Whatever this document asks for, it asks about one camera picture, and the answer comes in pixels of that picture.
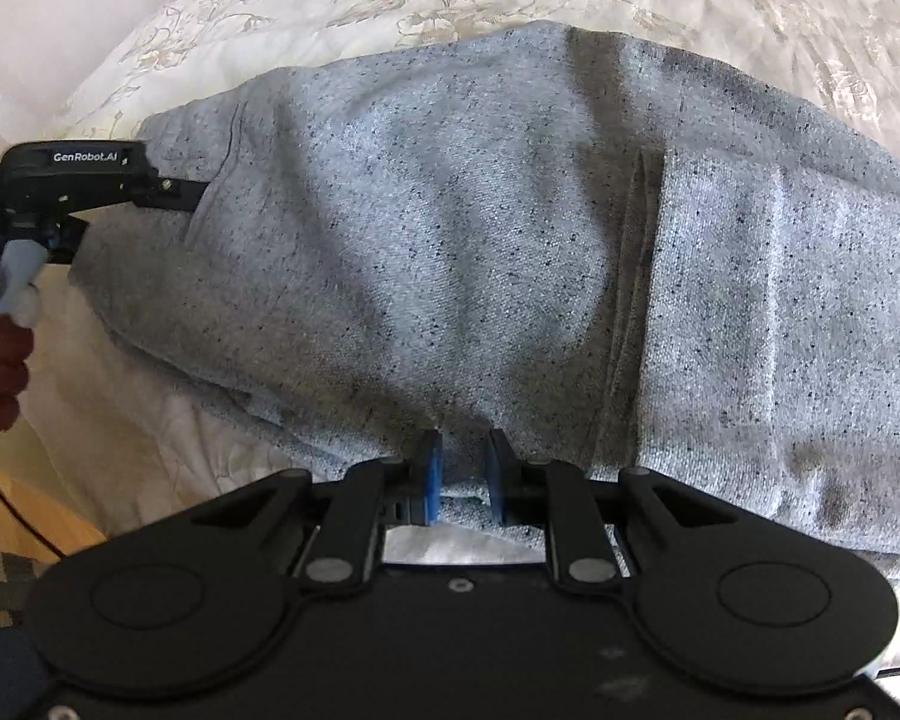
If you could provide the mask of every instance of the screw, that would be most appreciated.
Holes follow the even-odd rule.
[[[470,592],[473,589],[472,581],[463,579],[463,577],[456,577],[456,579],[451,579],[450,581],[448,581],[447,586],[453,592]]]
[[[617,575],[617,569],[613,567],[613,563],[602,557],[581,557],[570,563],[570,568],[567,570],[575,580],[585,581],[586,584],[597,584],[599,581],[613,579]]]
[[[307,576],[321,584],[336,584],[353,575],[353,566],[339,557],[318,557],[307,565]]]
[[[80,720],[80,716],[69,707],[53,707],[47,712],[47,720]]]

